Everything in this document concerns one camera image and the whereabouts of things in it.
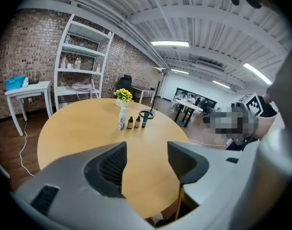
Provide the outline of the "white metal shelf rack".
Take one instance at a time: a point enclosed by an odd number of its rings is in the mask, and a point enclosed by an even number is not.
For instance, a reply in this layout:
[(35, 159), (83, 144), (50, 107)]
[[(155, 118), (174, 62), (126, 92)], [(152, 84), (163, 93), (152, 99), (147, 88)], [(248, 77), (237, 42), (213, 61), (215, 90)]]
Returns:
[[(66, 35), (70, 35), (69, 43), (64, 43)], [(54, 100), (56, 109), (68, 105), (62, 98), (82, 97), (101, 98), (104, 84), (105, 68), (108, 62), (108, 53), (112, 45), (114, 33), (100, 31), (81, 23), (77, 16), (72, 14), (62, 33), (57, 49), (54, 69)], [(66, 57), (66, 68), (60, 67), (61, 60)], [(81, 58), (81, 68), (75, 69), (76, 58)], [(87, 83), (93, 86), (92, 91), (73, 91), (71, 86), (76, 83)]]

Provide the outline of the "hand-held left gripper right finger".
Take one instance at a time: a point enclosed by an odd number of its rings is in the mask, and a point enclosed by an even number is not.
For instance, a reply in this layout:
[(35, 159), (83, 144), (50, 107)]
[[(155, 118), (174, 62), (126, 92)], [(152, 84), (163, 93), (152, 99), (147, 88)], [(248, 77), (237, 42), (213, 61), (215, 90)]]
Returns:
[(167, 142), (168, 162), (179, 180), (178, 207), (204, 203), (238, 163), (242, 152)]

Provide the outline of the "pale pink bag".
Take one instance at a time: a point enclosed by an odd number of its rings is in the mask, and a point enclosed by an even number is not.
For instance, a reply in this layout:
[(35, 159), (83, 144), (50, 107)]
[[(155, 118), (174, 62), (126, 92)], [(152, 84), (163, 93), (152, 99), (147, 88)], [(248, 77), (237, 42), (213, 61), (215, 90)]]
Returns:
[(93, 86), (89, 83), (76, 82), (71, 86), (73, 91), (88, 92), (93, 90)]

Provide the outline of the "round white table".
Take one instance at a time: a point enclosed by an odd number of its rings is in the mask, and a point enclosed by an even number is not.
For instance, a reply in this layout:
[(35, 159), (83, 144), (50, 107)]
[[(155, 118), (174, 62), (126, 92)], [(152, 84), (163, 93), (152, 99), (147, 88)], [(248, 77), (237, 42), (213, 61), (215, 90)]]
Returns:
[[(203, 112), (201, 108), (190, 103), (186, 99), (175, 99), (172, 102), (172, 107), (174, 107), (176, 104), (178, 104), (178, 111), (174, 118), (174, 122), (176, 122), (180, 127), (187, 127), (193, 114), (201, 115), (201, 113)], [(183, 118), (180, 120), (180, 113), (184, 110), (184, 108), (186, 108), (186, 111)]]

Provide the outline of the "ceiling air conditioner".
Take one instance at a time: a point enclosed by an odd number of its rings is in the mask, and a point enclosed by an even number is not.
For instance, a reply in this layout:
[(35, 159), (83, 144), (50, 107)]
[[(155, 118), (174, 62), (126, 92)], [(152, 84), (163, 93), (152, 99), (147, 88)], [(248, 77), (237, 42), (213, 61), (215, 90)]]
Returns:
[(224, 72), (224, 69), (221, 66), (218, 66), (218, 65), (206, 62), (206, 61), (197, 60), (196, 64), (202, 65), (204, 67), (212, 68), (212, 69), (215, 69), (215, 70), (220, 71), (220, 72)]

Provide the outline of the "dark teal tube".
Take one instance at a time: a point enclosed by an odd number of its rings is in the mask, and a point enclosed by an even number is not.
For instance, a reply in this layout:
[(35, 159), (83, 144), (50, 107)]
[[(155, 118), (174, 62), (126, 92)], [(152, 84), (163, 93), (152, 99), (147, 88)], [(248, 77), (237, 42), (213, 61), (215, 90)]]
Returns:
[(143, 113), (143, 121), (142, 121), (142, 125), (141, 125), (142, 128), (145, 128), (147, 120), (149, 118), (149, 114), (150, 114), (149, 112)]

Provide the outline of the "white tube bottle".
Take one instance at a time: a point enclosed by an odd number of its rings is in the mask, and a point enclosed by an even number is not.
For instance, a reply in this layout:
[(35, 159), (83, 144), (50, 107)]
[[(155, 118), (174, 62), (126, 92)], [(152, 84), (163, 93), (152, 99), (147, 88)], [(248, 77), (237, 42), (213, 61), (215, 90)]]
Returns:
[(122, 131), (125, 129), (126, 123), (126, 108), (121, 107), (119, 117), (118, 117), (118, 130)]

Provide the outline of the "dark-top desk with white legs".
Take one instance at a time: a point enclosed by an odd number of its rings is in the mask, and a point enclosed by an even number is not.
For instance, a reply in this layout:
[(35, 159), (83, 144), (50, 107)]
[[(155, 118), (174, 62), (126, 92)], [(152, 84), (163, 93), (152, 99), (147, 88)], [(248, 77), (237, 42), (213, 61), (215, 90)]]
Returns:
[(139, 103), (142, 102), (143, 96), (144, 94), (147, 92), (149, 94), (151, 94), (151, 101), (150, 104), (153, 103), (153, 99), (154, 99), (154, 94), (155, 94), (155, 89), (153, 88), (147, 88), (147, 87), (143, 87), (143, 86), (131, 86), (131, 90), (133, 91), (140, 91), (140, 98), (139, 98)]

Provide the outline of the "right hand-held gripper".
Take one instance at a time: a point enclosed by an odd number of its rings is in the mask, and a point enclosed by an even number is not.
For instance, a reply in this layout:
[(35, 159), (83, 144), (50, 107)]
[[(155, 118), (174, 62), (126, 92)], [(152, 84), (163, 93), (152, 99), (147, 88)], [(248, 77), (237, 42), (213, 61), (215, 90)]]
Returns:
[(257, 94), (250, 92), (234, 103), (232, 112), (239, 114), (241, 117), (257, 119), (263, 113), (263, 108)]

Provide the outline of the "blue tissue box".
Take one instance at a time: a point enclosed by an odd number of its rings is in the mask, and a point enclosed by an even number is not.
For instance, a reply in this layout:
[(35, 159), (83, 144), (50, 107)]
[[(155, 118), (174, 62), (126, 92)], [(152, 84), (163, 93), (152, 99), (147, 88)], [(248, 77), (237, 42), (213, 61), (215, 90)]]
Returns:
[(25, 76), (19, 76), (19, 77), (13, 77), (13, 78), (6, 80), (5, 81), (6, 91), (11, 91), (11, 90), (21, 88), (25, 78), (26, 78)]

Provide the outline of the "black office chair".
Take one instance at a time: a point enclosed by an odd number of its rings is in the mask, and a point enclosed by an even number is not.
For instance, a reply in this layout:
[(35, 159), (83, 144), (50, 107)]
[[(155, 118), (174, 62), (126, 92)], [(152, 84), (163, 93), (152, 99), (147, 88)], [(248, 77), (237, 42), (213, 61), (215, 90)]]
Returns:
[(124, 88), (124, 89), (130, 91), (131, 90), (131, 84), (132, 84), (131, 76), (125, 74), (123, 77), (121, 77), (119, 79), (116, 90)]

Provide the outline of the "white side table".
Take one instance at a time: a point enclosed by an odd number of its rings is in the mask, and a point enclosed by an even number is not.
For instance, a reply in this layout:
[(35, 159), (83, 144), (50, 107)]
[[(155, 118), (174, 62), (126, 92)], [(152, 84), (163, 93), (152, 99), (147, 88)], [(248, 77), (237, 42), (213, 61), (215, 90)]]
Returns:
[(41, 94), (43, 94), (45, 97), (47, 114), (48, 114), (48, 118), (50, 118), (53, 115), (52, 103), (51, 103), (51, 82), (50, 81), (40, 81), (37, 84), (28, 85), (27, 87), (7, 91), (5, 93), (11, 117), (12, 117), (13, 122), (15, 124), (15, 127), (16, 127), (16, 129), (21, 137), (23, 136), (23, 131), (18, 123), (16, 114), (15, 114), (15, 111), (14, 111), (14, 108), (13, 108), (13, 105), (11, 102), (11, 98), (15, 98), (16, 100), (18, 100), (21, 112), (23, 114), (23, 118), (24, 118), (25, 122), (27, 122), (28, 119), (27, 119), (27, 116), (26, 116), (26, 113), (24, 110), (22, 99), (40, 96)]

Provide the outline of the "black router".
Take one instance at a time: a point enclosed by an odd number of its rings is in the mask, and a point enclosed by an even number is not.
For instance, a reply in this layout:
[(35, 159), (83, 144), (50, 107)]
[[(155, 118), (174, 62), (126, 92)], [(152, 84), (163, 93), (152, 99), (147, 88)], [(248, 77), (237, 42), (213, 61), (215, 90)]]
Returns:
[(34, 71), (28, 71), (26, 77), (29, 85), (38, 84), (40, 80), (40, 71), (37, 70), (35, 74)]

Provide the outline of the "black desk lamp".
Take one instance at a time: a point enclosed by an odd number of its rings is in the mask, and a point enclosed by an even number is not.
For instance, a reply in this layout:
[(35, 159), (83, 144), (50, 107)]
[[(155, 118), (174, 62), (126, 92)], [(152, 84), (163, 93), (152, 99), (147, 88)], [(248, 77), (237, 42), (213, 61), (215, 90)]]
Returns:
[(157, 87), (154, 92), (154, 96), (152, 97), (152, 105), (151, 109), (144, 109), (139, 112), (139, 116), (144, 117), (145, 114), (148, 114), (148, 118), (152, 119), (155, 117), (155, 110), (154, 110), (154, 103), (155, 103), (155, 98), (157, 96), (158, 88), (160, 85), (160, 82), (164, 78), (164, 73), (167, 71), (166, 68), (158, 68), (158, 67), (151, 67), (147, 68), (145, 71), (145, 74), (148, 78), (155, 80), (157, 82)]

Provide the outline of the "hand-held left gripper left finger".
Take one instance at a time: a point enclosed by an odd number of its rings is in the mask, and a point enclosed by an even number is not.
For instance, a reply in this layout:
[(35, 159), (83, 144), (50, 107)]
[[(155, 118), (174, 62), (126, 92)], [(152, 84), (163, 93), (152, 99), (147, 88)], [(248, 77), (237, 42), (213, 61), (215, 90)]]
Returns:
[(122, 195), (127, 144), (119, 142), (61, 157), (13, 194), (45, 230), (150, 230)]

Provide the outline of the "sunflowers in white pot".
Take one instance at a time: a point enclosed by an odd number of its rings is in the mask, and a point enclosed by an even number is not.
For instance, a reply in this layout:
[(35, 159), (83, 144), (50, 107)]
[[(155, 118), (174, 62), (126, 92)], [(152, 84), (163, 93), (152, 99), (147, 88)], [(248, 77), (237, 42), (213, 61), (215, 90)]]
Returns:
[(128, 107), (129, 103), (134, 102), (131, 92), (124, 88), (116, 90), (114, 95), (117, 97), (116, 105), (119, 107)]

